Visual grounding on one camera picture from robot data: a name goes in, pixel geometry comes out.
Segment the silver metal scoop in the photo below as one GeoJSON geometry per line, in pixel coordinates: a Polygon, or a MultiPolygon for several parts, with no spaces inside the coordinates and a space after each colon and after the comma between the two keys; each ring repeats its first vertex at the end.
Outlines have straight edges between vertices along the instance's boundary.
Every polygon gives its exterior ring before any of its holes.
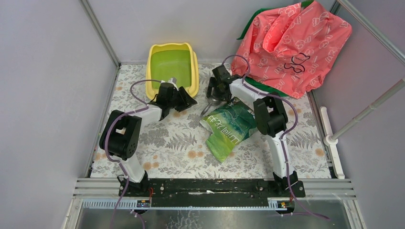
{"type": "Polygon", "coordinates": [[[223,101],[221,99],[215,98],[213,96],[207,97],[207,106],[201,111],[200,115],[204,116],[211,107],[216,107],[220,105],[223,101]]]}

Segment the green litter bag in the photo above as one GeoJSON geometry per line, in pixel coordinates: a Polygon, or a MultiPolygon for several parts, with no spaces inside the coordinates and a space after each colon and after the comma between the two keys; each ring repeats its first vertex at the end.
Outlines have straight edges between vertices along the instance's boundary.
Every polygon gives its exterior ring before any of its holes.
{"type": "Polygon", "coordinates": [[[204,116],[200,124],[211,132],[205,143],[220,163],[235,146],[257,132],[254,111],[238,97],[204,116]]]}

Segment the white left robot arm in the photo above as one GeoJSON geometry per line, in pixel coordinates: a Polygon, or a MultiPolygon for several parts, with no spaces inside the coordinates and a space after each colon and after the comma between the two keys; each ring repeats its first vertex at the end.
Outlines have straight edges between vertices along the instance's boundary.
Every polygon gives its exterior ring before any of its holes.
{"type": "Polygon", "coordinates": [[[188,94],[183,86],[172,82],[162,82],[158,94],[142,108],[110,113],[99,140],[108,160],[118,163],[124,177],[132,183],[140,183],[146,171],[135,155],[141,130],[152,123],[163,120],[171,109],[179,111],[187,106],[188,94]]]}

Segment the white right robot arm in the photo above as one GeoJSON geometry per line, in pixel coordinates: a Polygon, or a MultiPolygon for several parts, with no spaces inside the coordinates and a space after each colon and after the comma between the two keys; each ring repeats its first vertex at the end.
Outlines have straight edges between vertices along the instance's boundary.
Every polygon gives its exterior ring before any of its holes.
{"type": "Polygon", "coordinates": [[[290,156],[285,142],[286,134],[293,128],[287,128],[288,116],[284,105],[292,106],[292,103],[277,93],[269,93],[250,84],[245,76],[231,75],[224,65],[213,69],[206,96],[220,102],[229,102],[234,96],[252,103],[256,127],[266,137],[270,147],[274,180],[282,189],[297,183],[298,176],[289,164],[290,156]]]}

